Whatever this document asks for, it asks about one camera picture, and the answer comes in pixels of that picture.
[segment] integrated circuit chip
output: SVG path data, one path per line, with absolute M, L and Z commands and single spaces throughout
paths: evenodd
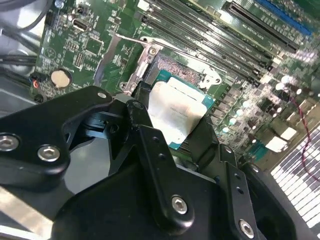
M 100 53 L 102 44 L 103 43 L 101 41 L 89 37 L 85 45 L 85 50 L 92 54 L 98 55 Z

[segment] ram slot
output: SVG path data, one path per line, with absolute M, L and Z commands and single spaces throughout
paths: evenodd
M 199 44 L 203 44 L 206 47 L 211 48 L 215 52 L 220 53 L 223 59 L 227 57 L 231 58 L 233 62 L 236 62 L 238 63 L 238 65 L 241 65 L 242 67 L 251 71 L 253 71 L 254 69 L 259 69 L 259 67 L 254 62 L 252 62 L 249 58 L 246 57 L 247 54 L 242 54 L 235 49 L 229 48 L 228 46 L 222 44 L 221 42 L 212 41 L 212 39 L 208 39 L 209 37 L 208 35 L 207 37 L 203 36 L 199 34 L 195 29 L 192 31 L 190 28 L 188 28 L 188 26 L 181 24 L 179 20 L 177 21 L 176 19 L 176 21 L 174 21 L 173 19 L 170 19 L 169 17 L 167 17 L 169 16 L 169 14 L 165 16 L 165 13 L 166 12 L 163 12 L 163 11 L 158 12 L 157 10 L 155 10 L 152 13 L 152 16 L 161 20 L 161 22 L 166 21 L 170 25 L 173 25 L 178 29 L 185 31 L 190 36 L 192 36 L 196 41 L 199 41 Z
M 246 78 L 247 76 L 252 76 L 254 78 L 257 78 L 256 76 L 256 69 L 252 68 L 247 68 L 242 64 L 239 64 L 237 61 L 234 59 L 228 57 L 227 55 L 224 55 L 221 53 L 221 51 L 215 51 L 211 47 L 204 45 L 201 42 L 195 43 L 196 40 L 193 39 L 191 40 L 190 35 L 178 35 L 177 33 L 180 32 L 182 33 L 183 31 L 181 29 L 176 29 L 174 31 L 170 30 L 171 28 L 168 26 L 163 26 L 164 22 L 159 22 L 159 20 L 155 19 L 154 17 L 151 18 L 146 18 L 144 20 L 145 23 L 147 23 L 149 26 L 159 29 L 160 31 L 166 33 L 169 35 L 171 38 L 174 38 L 178 40 L 179 42 L 183 43 L 186 45 L 188 48 L 192 49 L 195 52 L 201 53 L 204 55 L 206 58 L 212 60 L 213 62 L 218 62 L 220 64 L 223 64 L 225 68 L 233 68 L 236 73 L 239 75 L 241 74 L 243 78 Z
M 151 22 L 151 21 L 146 21 L 146 23 L 154 28 L 155 30 L 159 29 L 161 32 L 164 32 L 165 34 L 168 34 L 172 39 L 174 39 L 175 41 L 180 42 L 182 45 L 185 45 L 187 48 L 189 48 L 190 50 L 197 52 L 199 54 L 201 54 L 203 57 L 205 57 L 208 61 L 210 61 L 212 64 L 214 64 L 217 68 L 223 69 L 225 73 L 227 73 L 228 76 L 230 76 L 233 79 L 238 79 L 240 81 L 242 80 L 247 80 L 250 78 L 254 78 L 256 79 L 256 76 L 252 73 L 250 73 L 248 75 L 247 72 L 243 72 L 241 69 L 238 69 L 236 67 L 234 67 L 233 65 L 230 64 L 226 64 L 224 62 L 223 59 L 208 53 L 202 49 L 200 49 L 198 46 L 192 46 L 190 45 L 190 43 L 184 41 L 182 38 L 180 38 L 179 36 L 172 36 L 171 33 L 169 31 L 167 31 L 165 28 L 163 28 L 162 26 L 159 26 L 158 23 L 156 22 Z
M 265 35 L 267 38 L 269 38 L 284 50 L 290 53 L 295 53 L 298 50 L 299 46 L 296 43 L 283 36 L 279 32 L 275 31 L 269 25 L 261 21 L 259 18 L 257 18 L 235 2 L 227 2 L 225 4 L 225 11 L 232 16 L 240 19 L 243 23 L 260 32 L 262 35 Z
M 207 21 L 207 17 L 204 19 L 204 16 L 201 16 L 196 11 L 188 8 L 183 3 L 175 1 L 171 1 L 171 3 L 174 5 L 171 6 L 169 1 L 160 0 L 156 5 L 168 12 L 171 12 L 173 16 L 180 16 L 183 19 L 181 23 L 188 27 L 192 26 L 193 31 L 202 31 L 213 38 L 217 38 L 220 42 L 229 45 L 230 48 L 236 49 L 237 51 L 242 52 L 242 54 L 247 55 L 247 57 L 251 58 L 252 61 L 255 61 L 257 65 L 261 67 L 268 67 L 267 65 L 272 58 L 270 55 L 262 54 L 256 48 L 230 34 L 222 27 L 213 26 Z

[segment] black plastic arm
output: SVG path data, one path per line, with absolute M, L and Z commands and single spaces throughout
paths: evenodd
M 0 184 L 33 191 L 56 186 L 69 166 L 69 147 L 80 123 L 108 110 L 111 102 L 107 92 L 90 86 L 1 118 L 0 136 L 13 137 L 17 145 L 0 152 Z M 41 147 L 49 148 L 40 153 Z

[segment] metal screw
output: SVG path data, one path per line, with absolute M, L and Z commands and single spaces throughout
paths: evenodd
M 19 140 L 12 135 L 0 136 L 0 151 L 9 152 L 15 150 L 19 146 Z
M 157 54 L 157 49 L 155 49 L 154 47 L 150 47 L 149 54 L 151 56 L 155 56 Z
M 46 162 L 54 162 L 60 157 L 60 151 L 54 146 L 42 146 L 38 150 L 38 157 Z
M 252 229 L 252 227 L 249 225 L 249 223 L 247 223 L 245 220 L 240 220 L 239 221 L 239 226 L 241 231 L 250 239 L 253 239 L 255 234 L 254 234 L 254 230 Z
M 188 207 L 186 202 L 179 196 L 172 198 L 172 207 L 179 214 L 186 214 Z
M 256 173 L 259 172 L 259 169 L 255 165 L 251 164 L 250 166 Z
M 232 154 L 232 150 L 230 149 L 230 147 L 224 146 L 224 149 L 225 149 L 228 153 Z
M 57 9 L 62 9 L 64 6 L 65 6 L 65 3 L 63 0 L 55 0 L 54 1 L 54 6 L 57 8 Z
M 107 97 L 107 95 L 105 95 L 105 94 L 102 93 L 102 92 L 98 92 L 98 96 L 99 96 L 100 98 L 103 98 L 103 99 L 105 99 L 105 98 Z
M 144 106 L 138 101 L 134 101 L 133 105 L 138 109 L 144 109 Z

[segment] green circuit board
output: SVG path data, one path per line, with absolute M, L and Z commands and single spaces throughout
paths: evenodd
M 39 88 L 33 87 L 31 93 L 54 98 L 94 85 L 97 66 L 110 50 L 113 55 L 99 86 L 113 95 L 121 93 L 121 85 L 135 72 L 144 47 L 127 39 L 112 45 L 115 33 L 137 40 L 164 40 L 208 62 L 207 70 L 198 70 L 199 79 L 206 79 L 208 69 L 219 75 L 219 84 L 204 90 L 215 99 L 210 113 L 212 125 L 220 141 L 241 156 L 252 147 L 243 136 L 267 128 L 273 121 L 273 117 L 260 110 L 264 99 L 271 99 L 283 109 L 289 107 L 288 102 L 275 96 L 276 84 L 290 76 L 292 84 L 310 88 L 318 75 L 320 21 L 314 10 L 317 4 L 311 0 L 297 0 L 295 5 L 291 2 L 66 0 L 62 9 L 52 6 L 46 17 L 35 71 L 47 78 L 39 81 Z M 200 65 L 165 47 L 159 54 L 193 70 Z M 72 77 L 67 87 L 57 88 L 50 80 L 52 72 L 59 69 Z M 317 94 L 312 98 L 319 101 Z M 236 124 L 229 125 L 230 115 L 243 99 L 250 100 L 251 106 L 237 116 Z M 281 114 L 278 118 L 286 121 Z M 256 130 L 247 128 L 248 120 L 255 120 Z M 222 126 L 228 126 L 230 131 L 223 132 Z

